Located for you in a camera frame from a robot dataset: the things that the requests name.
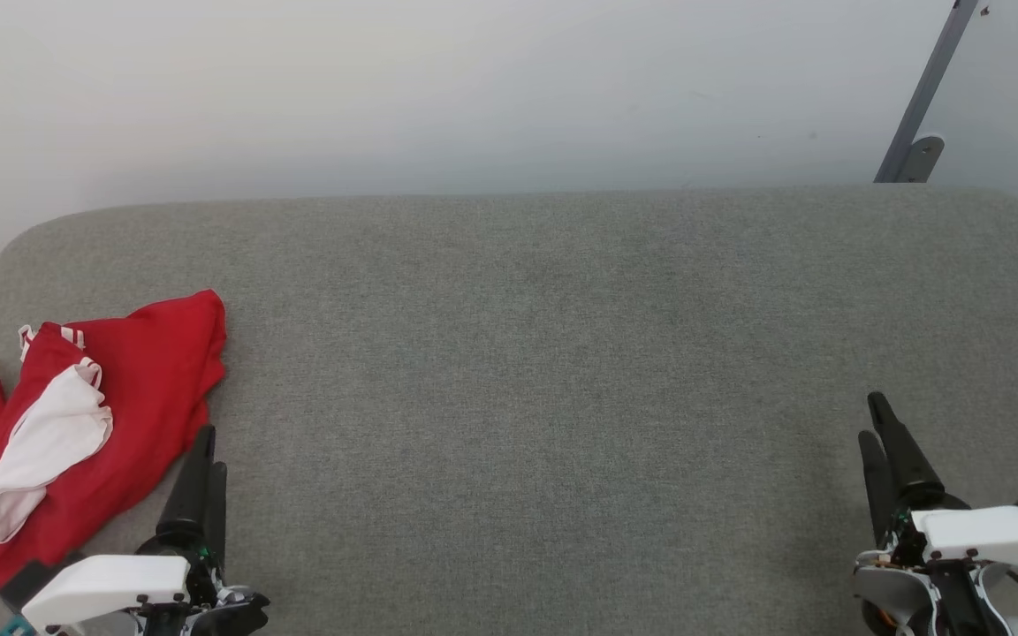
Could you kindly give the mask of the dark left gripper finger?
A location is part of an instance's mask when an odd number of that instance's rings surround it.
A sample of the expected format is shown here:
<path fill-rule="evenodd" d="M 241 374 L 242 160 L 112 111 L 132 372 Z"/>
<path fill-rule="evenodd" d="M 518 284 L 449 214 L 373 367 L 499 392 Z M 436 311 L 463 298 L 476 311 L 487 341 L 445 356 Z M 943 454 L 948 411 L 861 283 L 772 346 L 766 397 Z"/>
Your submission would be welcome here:
<path fill-rule="evenodd" d="M 216 428 L 201 427 L 180 463 L 175 479 L 155 525 L 156 534 L 186 533 L 205 538 L 209 509 L 209 475 L 214 463 Z"/>
<path fill-rule="evenodd" d="M 205 542 L 218 571 L 225 568 L 227 465 L 211 464 L 205 499 Z"/>

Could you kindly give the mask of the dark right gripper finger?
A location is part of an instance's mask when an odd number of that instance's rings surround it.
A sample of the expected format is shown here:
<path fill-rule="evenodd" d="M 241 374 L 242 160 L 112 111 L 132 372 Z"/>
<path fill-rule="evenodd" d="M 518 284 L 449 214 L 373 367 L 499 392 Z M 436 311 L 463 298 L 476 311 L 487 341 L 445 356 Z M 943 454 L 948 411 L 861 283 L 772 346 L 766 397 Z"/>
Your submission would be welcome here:
<path fill-rule="evenodd" d="M 897 418 L 885 394 L 872 391 L 866 396 L 872 431 L 879 438 L 893 471 L 896 511 L 941 510 L 946 507 L 948 492 L 938 477 L 920 444 Z"/>
<path fill-rule="evenodd" d="M 896 511 L 897 494 L 894 492 L 893 471 L 884 447 L 872 431 L 859 432 L 859 450 L 874 543 L 881 550 L 887 546 L 889 536 L 892 535 Z"/>

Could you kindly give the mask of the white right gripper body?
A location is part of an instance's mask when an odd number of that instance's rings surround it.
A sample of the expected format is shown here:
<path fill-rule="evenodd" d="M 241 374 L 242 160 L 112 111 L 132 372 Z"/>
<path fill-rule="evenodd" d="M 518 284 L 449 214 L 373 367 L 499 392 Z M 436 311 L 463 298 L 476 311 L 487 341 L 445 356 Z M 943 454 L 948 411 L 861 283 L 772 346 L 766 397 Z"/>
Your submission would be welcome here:
<path fill-rule="evenodd" d="M 854 596 L 873 635 L 1018 635 L 991 593 L 1005 579 L 1018 585 L 1018 504 L 902 511 L 856 557 Z"/>

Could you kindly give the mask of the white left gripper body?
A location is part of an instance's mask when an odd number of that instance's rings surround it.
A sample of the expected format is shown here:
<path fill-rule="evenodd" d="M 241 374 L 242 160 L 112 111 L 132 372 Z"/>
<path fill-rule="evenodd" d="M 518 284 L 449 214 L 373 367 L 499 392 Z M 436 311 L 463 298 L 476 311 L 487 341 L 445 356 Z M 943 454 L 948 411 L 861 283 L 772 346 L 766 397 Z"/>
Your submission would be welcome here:
<path fill-rule="evenodd" d="M 125 613 L 136 635 L 254 635 L 270 600 L 224 582 L 221 539 L 193 528 L 166 530 L 133 555 L 97 555 L 62 568 L 21 608 L 39 631 Z"/>

